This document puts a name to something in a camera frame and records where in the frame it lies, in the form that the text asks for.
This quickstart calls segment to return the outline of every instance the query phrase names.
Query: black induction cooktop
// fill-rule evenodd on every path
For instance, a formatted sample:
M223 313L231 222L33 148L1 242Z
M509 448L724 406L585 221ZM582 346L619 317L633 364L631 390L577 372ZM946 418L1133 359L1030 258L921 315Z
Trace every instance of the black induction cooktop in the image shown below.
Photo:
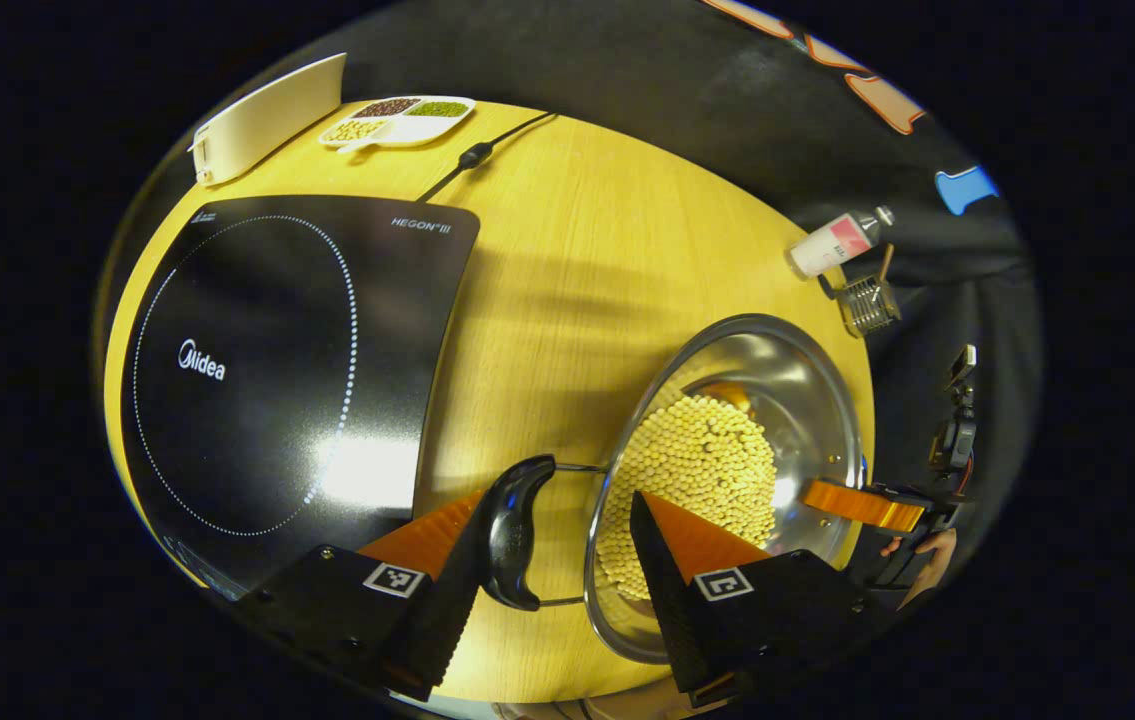
M202 206L138 304L124 450L157 537L230 600L411 517L479 220L371 196Z

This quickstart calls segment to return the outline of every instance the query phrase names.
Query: metal bowl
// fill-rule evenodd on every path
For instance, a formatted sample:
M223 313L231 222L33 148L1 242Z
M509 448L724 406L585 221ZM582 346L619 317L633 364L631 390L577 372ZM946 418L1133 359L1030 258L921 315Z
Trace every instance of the metal bowl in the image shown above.
M771 315L737 315L714 323L678 351L644 393L634 416L617 437L592 506L585 552L585 605L598 637L617 655L666 664L650 601L622 597L599 564L596 541L612 478L625 462L625 447L646 416L683 395L704 395L715 383L740 383L763 425L776 462L776 529L763 547L772 555L806 549L833 562L852 531L850 520L827 518L797 501L814 477L859 488L860 425L847 386L829 355L794 325Z

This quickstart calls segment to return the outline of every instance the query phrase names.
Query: small wire basket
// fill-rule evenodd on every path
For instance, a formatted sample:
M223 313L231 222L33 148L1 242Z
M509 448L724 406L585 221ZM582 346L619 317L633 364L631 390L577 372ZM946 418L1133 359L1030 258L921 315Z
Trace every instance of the small wire basket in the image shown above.
M877 275L865 275L847 283L836 293L842 324L852 337L865 337L901 318L896 293L886 284L886 266L891 263L892 250L891 245L886 246L886 258Z

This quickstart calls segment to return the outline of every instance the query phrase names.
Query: power cord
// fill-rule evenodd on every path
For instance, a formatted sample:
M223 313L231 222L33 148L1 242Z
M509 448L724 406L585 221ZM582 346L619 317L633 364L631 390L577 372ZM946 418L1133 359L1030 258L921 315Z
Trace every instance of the power cord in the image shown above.
M477 143L477 145L470 146L470 149L468 149L465 152L461 152L461 159L459 159L459 161L456 162L456 169L453 169L452 171L447 173L447 176L444 176L443 179L434 183L434 187L427 190L424 192L424 195L418 196L417 202L429 201L430 196L438 195L438 191L443 190L444 187L447 187L447 183L453 182L453 179L455 179L456 176L459 176L459 174L465 170L472 170L479 167L480 164L484 164L484 160L488 159L488 156L491 154L491 149L495 146L495 143L501 142L502 140L513 135L513 133L516 133L527 126L530 126L530 124L532 123L543 120L545 118L555 117L555 115L557 114L536 115L535 118L531 118L530 120L520 124L520 126L516 126L513 129L508 129L508 132L504 132L502 133L502 135L498 135L493 140L486 142L479 142Z
M974 468L974 466L975 466L975 450L973 449L968 454L968 469L966 469L966 474L962 475L962 483L960 484L959 489L956 489L955 495L962 495L962 488L966 487L966 482L968 482L972 478L972 468Z

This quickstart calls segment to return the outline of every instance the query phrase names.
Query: person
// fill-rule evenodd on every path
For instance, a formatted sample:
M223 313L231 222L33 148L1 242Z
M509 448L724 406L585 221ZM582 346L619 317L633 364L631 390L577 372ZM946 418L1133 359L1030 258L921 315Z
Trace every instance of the person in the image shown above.
M918 571L918 577L914 578L914 585L910 585L909 592L905 593L905 600L900 602L897 610L909 605L910 601L941 583L941 578L945 577L945 570L950 568L950 560L955 556L957 541L959 541L959 531L956 528L950 528L933 534L924 542L918 543L918 547L914 549L914 555L922 555L922 553L933 550L936 551L936 554ZM892 538L886 547L878 551L878 555L890 556L898 550L900 550L900 538Z

